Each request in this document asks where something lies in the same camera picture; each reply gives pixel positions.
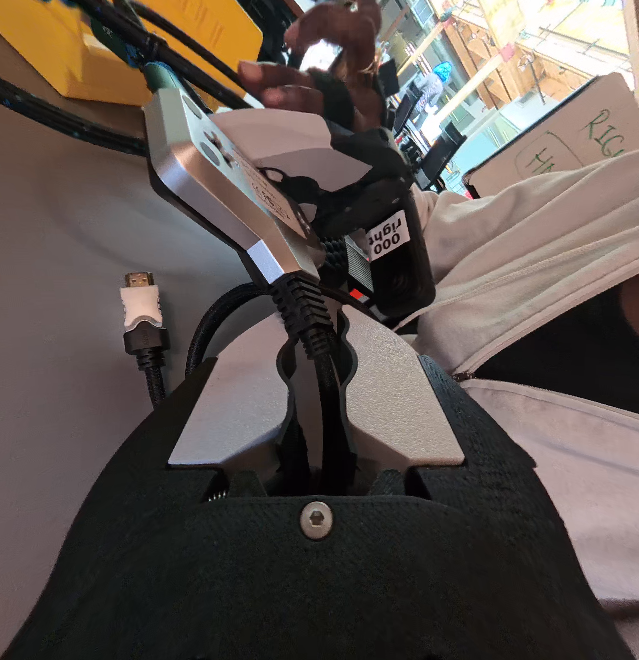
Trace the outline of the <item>black office chair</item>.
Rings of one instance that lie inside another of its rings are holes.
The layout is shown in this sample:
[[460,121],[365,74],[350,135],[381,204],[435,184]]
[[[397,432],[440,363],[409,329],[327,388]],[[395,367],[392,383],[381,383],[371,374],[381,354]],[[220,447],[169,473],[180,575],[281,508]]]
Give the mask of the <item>black office chair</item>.
[[410,82],[396,109],[393,135],[398,148],[409,163],[418,187],[423,191],[433,188],[441,192],[446,189],[442,179],[443,171],[453,160],[466,137],[449,122],[433,142],[428,142],[411,121],[416,104],[421,98],[420,89]]

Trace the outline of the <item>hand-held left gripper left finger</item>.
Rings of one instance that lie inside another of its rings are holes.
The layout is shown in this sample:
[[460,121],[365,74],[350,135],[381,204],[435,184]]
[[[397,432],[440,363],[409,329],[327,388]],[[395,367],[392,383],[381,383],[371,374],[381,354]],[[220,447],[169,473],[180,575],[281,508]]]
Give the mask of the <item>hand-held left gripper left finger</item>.
[[288,350],[294,370],[282,318],[269,316],[221,351],[168,466],[279,469],[277,449],[294,407]]

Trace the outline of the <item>person's right forearm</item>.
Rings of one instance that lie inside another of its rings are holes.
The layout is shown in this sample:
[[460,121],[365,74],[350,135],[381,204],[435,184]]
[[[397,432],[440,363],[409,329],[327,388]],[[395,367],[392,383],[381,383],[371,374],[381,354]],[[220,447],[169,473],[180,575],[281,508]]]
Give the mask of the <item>person's right forearm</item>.
[[413,199],[437,285],[465,283],[498,268],[526,267],[639,225],[639,150],[571,171],[533,176],[468,199],[445,191]]

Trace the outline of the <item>white sign green writing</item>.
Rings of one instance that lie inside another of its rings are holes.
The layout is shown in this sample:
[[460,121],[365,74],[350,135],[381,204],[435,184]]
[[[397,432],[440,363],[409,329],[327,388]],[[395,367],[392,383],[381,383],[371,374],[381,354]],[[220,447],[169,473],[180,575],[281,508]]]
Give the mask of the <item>white sign green writing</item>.
[[475,199],[546,172],[639,150],[639,106],[621,73],[589,80],[462,177]]

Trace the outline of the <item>grey desk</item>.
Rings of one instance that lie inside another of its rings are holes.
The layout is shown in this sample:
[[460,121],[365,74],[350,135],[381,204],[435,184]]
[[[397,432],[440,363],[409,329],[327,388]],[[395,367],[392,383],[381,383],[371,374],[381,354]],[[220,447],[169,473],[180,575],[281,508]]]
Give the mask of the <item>grey desk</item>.
[[130,271],[159,285],[172,391],[202,315],[249,281],[241,260],[152,190],[143,158],[0,105],[0,656],[94,481],[152,411],[123,346]]

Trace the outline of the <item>yellow plastic bin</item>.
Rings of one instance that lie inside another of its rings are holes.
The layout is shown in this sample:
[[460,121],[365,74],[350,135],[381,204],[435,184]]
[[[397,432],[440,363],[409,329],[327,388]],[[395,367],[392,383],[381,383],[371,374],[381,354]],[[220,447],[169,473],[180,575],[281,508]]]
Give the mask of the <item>yellow plastic bin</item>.
[[[232,69],[255,61],[263,33],[238,1],[143,1]],[[0,35],[67,98],[141,107],[145,79],[61,1],[0,1]]]

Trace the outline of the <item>person's right hand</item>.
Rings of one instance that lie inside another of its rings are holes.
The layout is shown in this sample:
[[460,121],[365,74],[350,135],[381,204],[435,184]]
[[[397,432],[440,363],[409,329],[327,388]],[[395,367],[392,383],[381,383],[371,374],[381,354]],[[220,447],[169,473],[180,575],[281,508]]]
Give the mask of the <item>person's right hand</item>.
[[324,40],[340,47],[337,68],[301,71],[286,65],[241,61],[238,77],[266,108],[317,114],[353,133],[382,126],[385,103],[374,73],[381,10],[376,1],[326,1],[299,17],[285,32],[293,55]]

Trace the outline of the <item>person's white hoodie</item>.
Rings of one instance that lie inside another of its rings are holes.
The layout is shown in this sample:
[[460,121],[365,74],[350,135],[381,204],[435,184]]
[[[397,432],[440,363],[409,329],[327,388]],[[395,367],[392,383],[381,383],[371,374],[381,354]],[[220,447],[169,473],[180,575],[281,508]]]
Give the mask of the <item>person's white hoodie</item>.
[[639,618],[639,415],[593,401],[473,376],[547,322],[631,281],[639,330],[639,225],[526,267],[514,262],[461,284],[439,283],[417,311],[414,349],[433,358],[535,460],[580,566],[614,617]]

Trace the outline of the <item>silver video switch hub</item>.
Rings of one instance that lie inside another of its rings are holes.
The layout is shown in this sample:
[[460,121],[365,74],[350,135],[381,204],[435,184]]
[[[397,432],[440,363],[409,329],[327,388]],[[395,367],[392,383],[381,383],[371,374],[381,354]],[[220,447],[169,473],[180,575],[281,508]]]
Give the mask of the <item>silver video switch hub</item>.
[[324,250],[287,198],[180,88],[156,91],[144,108],[155,192],[228,245],[264,288],[287,276],[320,281]]

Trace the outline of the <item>black undershirt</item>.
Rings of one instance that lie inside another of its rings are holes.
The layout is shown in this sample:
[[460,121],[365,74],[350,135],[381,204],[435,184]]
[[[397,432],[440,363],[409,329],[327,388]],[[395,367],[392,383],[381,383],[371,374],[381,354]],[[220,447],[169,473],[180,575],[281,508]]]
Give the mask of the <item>black undershirt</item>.
[[473,376],[639,415],[639,330],[624,302],[630,285],[628,280],[567,310],[494,355]]

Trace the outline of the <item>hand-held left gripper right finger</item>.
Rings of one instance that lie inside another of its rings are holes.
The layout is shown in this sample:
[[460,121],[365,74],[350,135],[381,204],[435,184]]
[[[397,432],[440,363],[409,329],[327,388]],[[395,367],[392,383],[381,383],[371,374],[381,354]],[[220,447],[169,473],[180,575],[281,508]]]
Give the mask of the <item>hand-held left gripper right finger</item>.
[[354,308],[340,310],[352,357],[346,421],[361,472],[460,466],[464,453],[416,351]]

